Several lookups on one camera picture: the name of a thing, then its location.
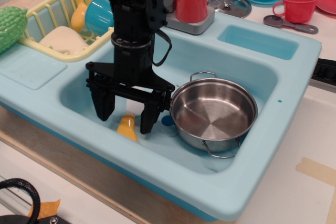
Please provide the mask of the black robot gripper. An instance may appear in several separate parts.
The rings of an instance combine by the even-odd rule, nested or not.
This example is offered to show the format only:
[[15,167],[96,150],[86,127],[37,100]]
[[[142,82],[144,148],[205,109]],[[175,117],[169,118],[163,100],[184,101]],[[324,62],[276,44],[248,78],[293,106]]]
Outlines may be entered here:
[[160,36],[169,47],[171,40],[164,32],[156,32],[137,41],[111,35],[113,62],[89,62],[87,87],[99,119],[106,121],[115,109],[115,97],[121,96],[144,104],[140,132],[148,134],[159,115],[170,106],[174,87],[159,77],[153,67],[161,66],[167,56],[154,61],[155,37]]

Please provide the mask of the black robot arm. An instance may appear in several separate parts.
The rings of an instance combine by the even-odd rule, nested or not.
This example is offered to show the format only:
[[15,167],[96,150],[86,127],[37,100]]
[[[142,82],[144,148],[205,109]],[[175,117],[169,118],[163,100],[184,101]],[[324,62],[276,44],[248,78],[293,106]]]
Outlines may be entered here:
[[111,42],[113,62],[89,62],[87,87],[97,116],[105,121],[115,108],[116,97],[140,102],[140,131],[150,133],[161,112],[169,108],[175,87],[159,77],[153,67],[155,38],[170,41],[162,31],[167,24],[163,0],[109,0],[114,18]]

